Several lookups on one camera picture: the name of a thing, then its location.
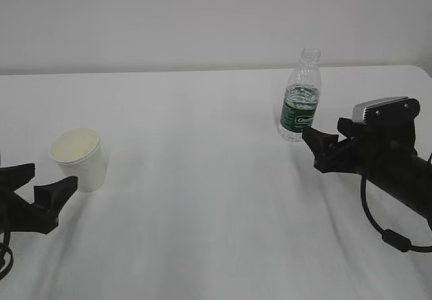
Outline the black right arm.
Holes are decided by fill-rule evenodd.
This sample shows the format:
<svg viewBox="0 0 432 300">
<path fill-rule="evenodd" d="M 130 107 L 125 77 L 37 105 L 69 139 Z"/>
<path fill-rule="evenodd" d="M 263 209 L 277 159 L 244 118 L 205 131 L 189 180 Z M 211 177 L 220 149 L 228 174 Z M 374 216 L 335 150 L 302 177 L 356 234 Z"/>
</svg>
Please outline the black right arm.
<svg viewBox="0 0 432 300">
<path fill-rule="evenodd" d="M 303 130 L 314 155 L 314 167 L 326 173 L 358 174 L 431 224 L 431 164 L 414 148 L 414 122 L 394 126 L 357 124 L 340 118 L 338 131 Z"/>
</svg>

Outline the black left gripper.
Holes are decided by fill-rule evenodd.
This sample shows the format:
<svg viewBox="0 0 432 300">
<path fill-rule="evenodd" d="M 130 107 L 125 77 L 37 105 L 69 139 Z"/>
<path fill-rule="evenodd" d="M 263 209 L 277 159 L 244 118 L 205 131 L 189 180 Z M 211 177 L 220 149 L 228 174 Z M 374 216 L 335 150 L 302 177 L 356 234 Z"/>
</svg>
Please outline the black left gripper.
<svg viewBox="0 0 432 300">
<path fill-rule="evenodd" d="M 58 227 L 59 213 L 78 189 L 78 177 L 68 176 L 52 184 L 34 187 L 34 203 L 14 191 L 35 176 L 35 164 L 2 167 L 1 232 L 35 232 L 49 234 Z"/>
</svg>

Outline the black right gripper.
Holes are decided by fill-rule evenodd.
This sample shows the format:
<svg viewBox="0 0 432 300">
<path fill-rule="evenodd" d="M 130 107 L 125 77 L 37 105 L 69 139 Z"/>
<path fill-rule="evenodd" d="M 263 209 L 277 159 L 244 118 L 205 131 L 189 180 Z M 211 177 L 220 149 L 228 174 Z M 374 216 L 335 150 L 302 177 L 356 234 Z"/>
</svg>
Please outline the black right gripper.
<svg viewBox="0 0 432 300">
<path fill-rule="evenodd" d="M 339 118 L 337 130 L 344 140 L 312 127 L 302 131 L 302 140 L 312 151 L 318 171 L 369 178 L 404 176 L 419 171 L 414 124 L 371 126 Z"/>
</svg>

